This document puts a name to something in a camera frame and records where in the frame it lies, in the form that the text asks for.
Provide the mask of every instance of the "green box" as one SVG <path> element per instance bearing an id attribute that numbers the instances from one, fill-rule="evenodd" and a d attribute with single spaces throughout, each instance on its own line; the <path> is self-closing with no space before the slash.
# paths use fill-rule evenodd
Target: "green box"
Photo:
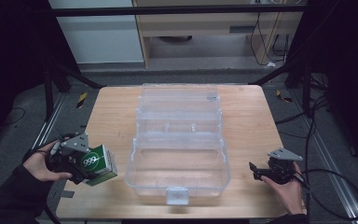
<path id="1" fill-rule="evenodd" d="M 95 178 L 83 180 L 87 185 L 95 186 L 117 176 L 115 157 L 104 145 L 90 148 L 90 152 L 77 161 L 77 165 L 84 172 L 97 175 Z"/>

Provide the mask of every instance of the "wooden table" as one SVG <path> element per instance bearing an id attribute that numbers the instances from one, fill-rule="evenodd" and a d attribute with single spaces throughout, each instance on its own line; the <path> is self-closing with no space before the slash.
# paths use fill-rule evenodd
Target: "wooden table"
<path id="1" fill-rule="evenodd" d="M 269 105 L 259 86 L 218 85 L 231 182 L 218 198 L 190 198 L 190 205 L 166 205 L 165 198 L 136 195 L 125 183 L 135 136 L 135 108 L 141 87 L 100 90 L 89 118 L 89 146 L 106 145 L 116 156 L 118 176 L 90 187 L 68 181 L 60 218 L 257 218 L 284 214 L 273 192 L 256 181 L 249 161 L 267 168 L 267 153 L 282 146 Z"/>

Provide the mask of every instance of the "clear plastic container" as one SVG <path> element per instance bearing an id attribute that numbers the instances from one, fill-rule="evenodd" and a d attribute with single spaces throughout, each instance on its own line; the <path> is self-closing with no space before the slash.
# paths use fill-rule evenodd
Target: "clear plastic container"
<path id="1" fill-rule="evenodd" d="M 126 182 L 167 204 L 216 197 L 230 181 L 215 85 L 145 84 Z"/>

